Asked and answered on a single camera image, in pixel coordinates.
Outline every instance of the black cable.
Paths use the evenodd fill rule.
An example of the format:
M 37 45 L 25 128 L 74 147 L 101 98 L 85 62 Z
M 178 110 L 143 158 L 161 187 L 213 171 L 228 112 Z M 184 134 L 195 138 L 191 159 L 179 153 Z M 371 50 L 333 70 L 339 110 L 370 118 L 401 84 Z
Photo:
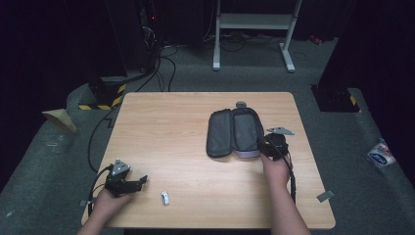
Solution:
M 114 165 L 110 164 L 109 166 L 103 168 L 98 174 L 97 176 L 95 176 L 94 182 L 91 185 L 91 189 L 89 190 L 89 196 L 88 196 L 88 216 L 91 215 L 92 213 L 92 201 L 94 200 L 94 187 L 95 184 L 97 183 L 98 179 L 100 178 L 101 174 L 103 174 L 106 170 L 113 170 Z
M 135 90 L 135 92 L 139 92 L 147 83 L 149 83 L 149 81 L 157 74 L 157 72 L 159 71 L 160 68 L 160 59 L 159 59 L 159 64 L 157 65 L 157 68 L 153 71 L 153 74 L 137 89 Z
M 104 121 L 104 120 L 108 120 L 108 116 L 110 114 L 113 113 L 113 111 L 115 111 L 116 109 L 118 109 L 118 107 L 120 107 L 120 104 L 118 106 L 116 106 L 114 109 L 110 110 L 103 118 L 101 118 L 101 120 L 98 122 L 98 124 L 95 126 L 94 130 L 92 131 L 91 136 L 89 137 L 89 143 L 88 143 L 88 163 L 89 163 L 89 167 L 94 171 L 94 172 L 98 172 L 98 169 L 96 169 L 92 163 L 91 163 L 91 145 L 92 145 L 92 138 L 95 135 L 95 131 L 97 131 L 98 126 L 100 126 L 100 124 Z
M 173 81 L 174 75 L 176 74 L 176 64 L 167 57 L 161 57 L 162 59 L 168 60 L 173 64 L 173 74 L 170 77 L 170 82 L 168 83 L 167 91 L 170 92 L 171 82 Z
M 179 48 L 176 45 L 165 46 L 165 47 L 162 48 L 162 50 L 167 49 L 167 48 L 171 48 L 171 47 L 173 47 L 176 50 L 173 53 L 170 53 L 168 55 L 162 55 L 163 57 L 170 57 L 170 56 L 176 54 L 179 51 Z
M 157 79 L 159 81 L 160 92 L 163 92 L 164 91 L 164 76 L 159 71 L 157 71 Z

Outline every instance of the gray carpet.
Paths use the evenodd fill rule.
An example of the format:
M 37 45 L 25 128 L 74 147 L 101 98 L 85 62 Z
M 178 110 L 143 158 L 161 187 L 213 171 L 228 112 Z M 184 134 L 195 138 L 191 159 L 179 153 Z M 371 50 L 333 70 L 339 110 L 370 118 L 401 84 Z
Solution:
M 211 69 L 211 49 L 178 47 L 173 54 L 176 49 L 167 48 L 161 54 L 176 64 L 171 92 L 294 94 L 324 186 L 336 193 L 330 199 L 336 227 L 312 230 L 312 234 L 415 234 L 415 192 L 399 164 L 380 173 L 364 159 L 381 136 L 360 91 L 350 89 L 362 110 L 356 114 L 321 113 L 314 100 L 310 85 L 318 83 L 335 45 L 336 41 L 317 46 L 294 40 L 290 52 L 295 73 L 286 71 L 277 44 L 250 43 L 237 52 L 222 50 L 220 71 Z M 239 47 L 222 46 L 229 50 Z M 161 91 L 161 80 L 167 91 L 172 72 L 172 63 L 161 59 L 160 74 L 141 91 Z M 145 80 L 129 83 L 126 92 L 135 91 Z M 62 133 L 45 121 L 33 138 L 0 195 L 0 234 L 75 234 L 79 229 L 84 208 L 78 203 L 87 198 L 95 177 L 87 162 L 89 138 L 108 113 L 77 108 L 85 89 L 83 85 L 68 97 L 66 108 L 78 127 L 76 133 Z M 115 121 L 116 114 L 117 110 L 109 118 Z M 96 168 L 111 136 L 108 125 L 103 121 L 93 136 L 91 160 Z M 108 228 L 105 234 L 122 234 L 122 230 Z

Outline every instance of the hand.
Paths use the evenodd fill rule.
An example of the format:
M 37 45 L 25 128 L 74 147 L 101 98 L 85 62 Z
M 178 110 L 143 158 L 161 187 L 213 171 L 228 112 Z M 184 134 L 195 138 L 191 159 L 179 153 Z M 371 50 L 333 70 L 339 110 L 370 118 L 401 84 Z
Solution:
M 113 196 L 107 189 L 102 189 L 98 194 L 94 210 L 78 231 L 78 235 L 101 234 L 105 224 L 114 217 L 131 199 L 134 194 L 124 194 L 119 198 Z
M 98 194 L 95 202 L 94 210 L 91 216 L 99 216 L 103 221 L 108 222 L 115 216 L 128 202 L 133 198 L 134 194 L 124 194 L 116 198 L 107 189 L 102 189 Z
M 268 180 L 268 183 L 272 186 L 287 187 L 288 180 L 290 179 L 290 171 L 284 160 L 280 159 L 274 162 L 265 157 L 263 154 L 260 155 L 260 158 L 263 163 L 263 172 Z M 291 165 L 290 159 L 288 159 L 287 156 L 285 158 L 287 163 Z

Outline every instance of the cable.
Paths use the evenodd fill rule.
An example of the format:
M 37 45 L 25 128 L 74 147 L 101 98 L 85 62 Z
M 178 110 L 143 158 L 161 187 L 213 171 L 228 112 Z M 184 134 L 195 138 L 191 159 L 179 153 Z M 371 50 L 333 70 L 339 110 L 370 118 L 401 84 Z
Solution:
M 160 59 L 159 59 L 159 64 L 157 65 L 157 68 L 153 71 L 153 74 L 137 89 L 135 90 L 135 92 L 139 92 L 147 83 L 149 83 L 149 81 L 157 74 L 157 72 L 159 71 L 160 68 Z
M 167 57 L 161 57 L 162 59 L 168 60 L 173 64 L 173 74 L 170 77 L 170 82 L 168 83 L 167 91 L 170 92 L 171 82 L 173 81 L 174 75 L 176 74 L 176 64 Z
M 164 91 L 164 76 L 159 71 L 157 71 L 157 79 L 159 81 L 160 92 L 163 92 Z
M 92 138 L 95 135 L 95 131 L 97 131 L 98 126 L 100 126 L 100 124 L 104 121 L 104 120 L 112 120 L 111 118 L 107 118 L 110 114 L 113 113 L 113 111 L 115 111 L 116 109 L 118 109 L 118 107 L 120 107 L 120 104 L 118 106 L 116 106 L 114 109 L 110 110 L 103 118 L 101 118 L 101 120 L 98 122 L 98 124 L 95 126 L 94 130 L 92 131 L 91 136 L 89 137 L 89 143 L 88 143 L 88 163 L 89 163 L 89 167 L 94 171 L 94 172 L 98 172 L 98 169 L 96 169 L 92 163 L 91 163 L 91 145 L 92 145 Z
M 103 174 L 106 170 L 113 170 L 114 165 L 110 164 L 109 166 L 103 168 L 98 174 L 97 176 L 95 176 L 94 182 L 91 185 L 91 189 L 89 190 L 89 196 L 88 196 L 88 216 L 91 215 L 92 213 L 92 201 L 94 200 L 94 187 L 95 184 L 97 183 L 98 179 L 100 178 L 101 174 Z

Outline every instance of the metal stand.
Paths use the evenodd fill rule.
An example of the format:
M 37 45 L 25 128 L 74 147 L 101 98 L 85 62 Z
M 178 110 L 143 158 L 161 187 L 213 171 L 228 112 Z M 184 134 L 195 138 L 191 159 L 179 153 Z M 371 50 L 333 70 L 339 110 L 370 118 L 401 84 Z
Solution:
M 213 70 L 220 70 L 220 29 L 221 28 L 254 28 L 254 29 L 286 29 L 287 36 L 284 43 L 280 43 L 281 52 L 289 72 L 294 72 L 288 47 L 299 16 L 302 0 L 297 0 L 294 12 L 291 15 L 266 15 L 266 14 L 221 14 L 220 0 L 217 0 L 216 31 L 213 51 Z

